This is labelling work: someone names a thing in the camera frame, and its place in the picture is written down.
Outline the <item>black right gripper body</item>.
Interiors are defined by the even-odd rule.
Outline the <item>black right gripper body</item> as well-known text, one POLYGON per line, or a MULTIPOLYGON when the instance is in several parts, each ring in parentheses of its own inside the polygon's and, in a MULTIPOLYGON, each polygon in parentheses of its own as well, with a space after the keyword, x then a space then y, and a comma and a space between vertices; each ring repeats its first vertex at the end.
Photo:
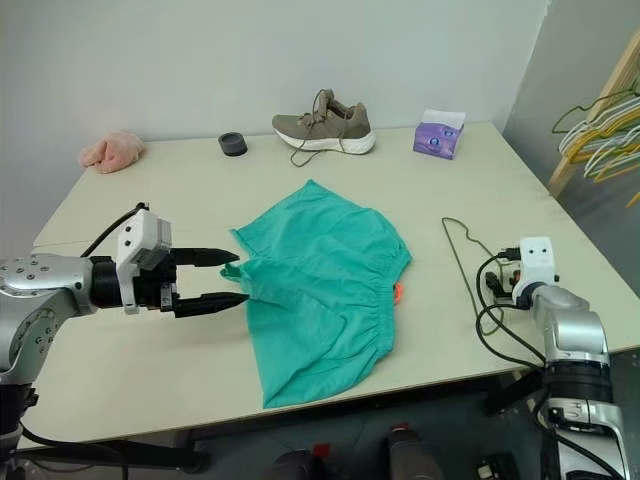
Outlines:
POLYGON ((510 301, 512 291, 520 280, 520 269, 515 264, 499 264, 494 272, 500 278, 500 295, 493 298, 498 301, 510 301))

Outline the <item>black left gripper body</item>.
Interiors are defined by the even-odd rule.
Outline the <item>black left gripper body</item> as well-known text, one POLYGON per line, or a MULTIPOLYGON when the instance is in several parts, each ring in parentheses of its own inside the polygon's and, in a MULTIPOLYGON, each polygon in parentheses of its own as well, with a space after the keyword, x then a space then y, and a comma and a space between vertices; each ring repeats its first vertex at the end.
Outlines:
POLYGON ((148 310, 171 312, 177 293, 177 265, 172 249, 151 269, 141 269, 133 280, 138 306, 148 310))

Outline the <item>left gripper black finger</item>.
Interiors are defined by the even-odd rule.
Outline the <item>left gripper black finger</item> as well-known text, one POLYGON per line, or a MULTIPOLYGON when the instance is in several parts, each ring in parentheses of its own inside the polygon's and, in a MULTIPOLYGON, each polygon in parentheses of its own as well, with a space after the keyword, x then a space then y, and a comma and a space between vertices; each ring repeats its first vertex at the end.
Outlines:
POLYGON ((196 268, 215 267, 239 260, 239 256, 217 248, 173 248, 172 258, 176 265, 196 268))
POLYGON ((173 300, 173 313, 176 318, 214 314, 236 307, 249 296, 235 292, 217 292, 201 294, 199 297, 173 300))

